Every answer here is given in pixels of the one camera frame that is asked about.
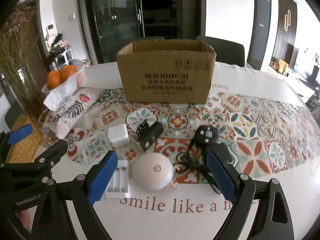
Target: tile pattern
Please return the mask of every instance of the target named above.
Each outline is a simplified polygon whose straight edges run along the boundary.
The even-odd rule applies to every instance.
[[[143,155],[135,144],[136,130],[144,119],[149,124],[162,123],[164,133],[147,152],[158,152],[176,162],[179,152],[188,144],[199,125],[212,125],[220,132],[232,155],[233,166],[253,179],[269,173],[294,168],[320,154],[320,130],[307,107],[252,96],[211,91],[205,105],[168,103],[128,103],[122,89],[106,89],[95,104],[70,131],[70,160],[83,165],[97,163],[113,149],[119,159],[132,165]],[[113,148],[107,138],[108,128],[124,123],[131,143]],[[51,131],[44,147],[57,138]],[[201,159],[201,150],[191,149]],[[206,183],[194,170],[180,170],[174,179],[179,183]]]

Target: door handle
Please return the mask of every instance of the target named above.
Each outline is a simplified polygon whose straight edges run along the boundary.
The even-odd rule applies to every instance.
[[[288,10],[288,17],[289,17],[289,21],[288,21],[288,26],[291,25],[291,11]]]
[[[285,30],[285,31],[288,30],[287,19],[288,19],[288,15],[286,14],[286,15],[284,16],[284,30]]]
[[[142,19],[141,19],[141,10],[140,9],[138,9],[137,15],[138,15],[139,24],[141,25],[142,24]]]

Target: dark chair back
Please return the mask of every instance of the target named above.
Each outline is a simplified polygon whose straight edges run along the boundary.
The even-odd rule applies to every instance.
[[[239,67],[245,66],[244,47],[242,44],[207,36],[197,36],[196,40],[203,41],[214,48],[217,53],[216,61],[229,65],[238,65]]]
[[[21,114],[26,114],[26,112],[21,108],[18,101],[15,101],[4,116],[4,121],[9,129],[12,129],[12,126]]]
[[[124,39],[121,40],[117,43],[115,43],[111,48],[110,48],[110,62],[115,62],[117,61],[116,55],[119,50],[121,50],[124,46],[128,45],[132,41],[142,41],[142,40],[155,40],[155,39],[160,39],[163,40],[163,37],[135,37],[131,39]]]

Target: metal screw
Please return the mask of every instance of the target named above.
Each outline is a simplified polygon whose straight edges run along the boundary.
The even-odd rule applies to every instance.
[[[42,178],[42,182],[43,182],[43,183],[47,183],[48,180],[49,180],[48,177],[43,177],[43,178]]]
[[[84,174],[79,174],[79,175],[77,176],[77,180],[84,180],[84,178],[85,178],[85,175],[84,175]]]
[[[49,179],[48,181],[47,181],[47,185],[52,185],[53,184],[53,182],[54,182],[54,180],[53,179]]]
[[[249,179],[249,176],[248,176],[247,174],[245,174],[245,173],[242,173],[242,174],[240,175],[240,178],[243,179],[243,180],[248,180],[248,179]]]
[[[279,180],[277,180],[275,178],[273,178],[271,181],[272,181],[273,184],[276,184],[276,185],[279,184]]]

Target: white table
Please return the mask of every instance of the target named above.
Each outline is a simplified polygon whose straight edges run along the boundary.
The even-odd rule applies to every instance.
[[[113,73],[110,80],[112,81],[111,86],[120,87],[121,79],[116,64],[107,64],[107,67]],[[94,68],[89,75],[94,75]],[[216,63],[214,66],[212,89],[213,91],[279,100],[298,106],[304,105],[300,97],[284,80],[263,72],[223,63]],[[269,181],[271,178],[279,179],[290,208],[296,240],[305,236],[320,213],[318,204],[319,165],[320,157],[315,157],[295,168],[259,178],[264,181]],[[52,169],[52,175],[57,182],[62,182],[72,180],[80,173],[87,173],[88,170],[88,166],[74,163],[65,155]],[[114,240],[213,239],[228,215],[228,203],[225,203],[222,195],[215,194],[208,185],[180,184],[179,186],[179,190],[170,188],[148,192],[136,186],[132,181],[132,198],[138,199],[136,207],[135,200],[130,205],[130,200],[126,202],[119,199],[107,199],[103,196],[101,201],[95,203],[94,208]],[[146,209],[146,201],[149,201],[148,209]],[[153,201],[155,202],[154,210],[152,210]],[[187,201],[193,204],[191,208],[193,212],[186,209]],[[183,204],[181,213],[178,210],[180,203]],[[247,238],[257,206],[257,202],[254,202],[239,239]],[[68,202],[68,207],[79,239],[86,239],[70,202]]]
[[[303,96],[302,101],[304,103],[306,103],[309,98],[315,93],[311,88],[308,88],[296,79],[296,77],[299,77],[299,75],[297,74],[290,72],[289,77],[286,77],[270,66],[268,66],[267,73],[276,76],[277,78],[283,79],[297,94]]]

